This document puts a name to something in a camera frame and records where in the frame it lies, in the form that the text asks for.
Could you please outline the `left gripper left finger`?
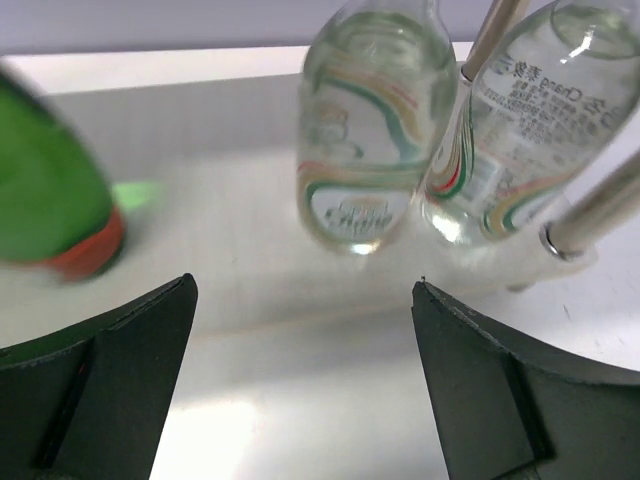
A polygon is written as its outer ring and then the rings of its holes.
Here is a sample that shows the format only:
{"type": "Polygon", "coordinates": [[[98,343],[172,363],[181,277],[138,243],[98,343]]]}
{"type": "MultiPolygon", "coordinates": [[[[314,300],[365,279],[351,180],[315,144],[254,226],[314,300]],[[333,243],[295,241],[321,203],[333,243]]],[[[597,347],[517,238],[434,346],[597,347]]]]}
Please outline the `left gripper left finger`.
{"type": "Polygon", "coordinates": [[[186,273],[2,349],[2,478],[149,478],[197,299],[186,273]]]}

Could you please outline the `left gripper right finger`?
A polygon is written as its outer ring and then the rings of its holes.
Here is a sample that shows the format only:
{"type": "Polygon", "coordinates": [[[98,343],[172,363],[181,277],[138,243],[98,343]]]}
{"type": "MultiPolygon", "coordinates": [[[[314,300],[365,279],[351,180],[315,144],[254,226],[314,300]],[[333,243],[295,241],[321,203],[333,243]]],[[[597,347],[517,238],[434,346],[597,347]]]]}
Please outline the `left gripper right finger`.
{"type": "Polygon", "coordinates": [[[639,375],[559,349],[435,286],[412,318],[452,479],[635,479],[639,375]]]}

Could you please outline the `green glass bottle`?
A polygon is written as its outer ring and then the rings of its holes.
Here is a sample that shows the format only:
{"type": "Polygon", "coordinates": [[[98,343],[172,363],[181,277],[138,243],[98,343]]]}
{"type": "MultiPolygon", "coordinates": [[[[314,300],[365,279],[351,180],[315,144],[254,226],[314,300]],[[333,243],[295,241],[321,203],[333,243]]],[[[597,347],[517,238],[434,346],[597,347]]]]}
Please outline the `green glass bottle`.
{"type": "Polygon", "coordinates": [[[109,269],[126,222],[76,131],[7,69],[1,71],[1,261],[65,281],[109,269]]]}

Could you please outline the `clear soda bottle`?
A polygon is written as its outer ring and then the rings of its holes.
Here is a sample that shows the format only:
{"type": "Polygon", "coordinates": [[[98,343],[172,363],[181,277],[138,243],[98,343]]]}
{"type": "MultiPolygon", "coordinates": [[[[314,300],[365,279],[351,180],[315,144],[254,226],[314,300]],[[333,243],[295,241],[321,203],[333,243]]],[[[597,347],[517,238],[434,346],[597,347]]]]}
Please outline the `clear soda bottle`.
{"type": "Polygon", "coordinates": [[[639,5],[553,1],[517,23],[460,105],[425,181],[447,242],[506,239],[615,138],[639,101],[639,5]]]}
{"type": "Polygon", "coordinates": [[[456,56],[435,1],[350,1],[301,70],[297,204],[308,231],[358,255],[396,232],[441,145],[456,56]]]}

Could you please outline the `clear soda bottle front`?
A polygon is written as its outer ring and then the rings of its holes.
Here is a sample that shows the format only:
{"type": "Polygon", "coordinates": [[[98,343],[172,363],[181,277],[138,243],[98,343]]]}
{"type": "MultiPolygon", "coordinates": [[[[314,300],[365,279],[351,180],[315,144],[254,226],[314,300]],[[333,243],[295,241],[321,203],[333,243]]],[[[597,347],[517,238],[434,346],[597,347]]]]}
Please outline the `clear soda bottle front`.
{"type": "Polygon", "coordinates": [[[297,204],[308,231],[358,255],[396,232],[441,145],[456,56],[435,1],[350,1],[301,70],[297,204]]]}

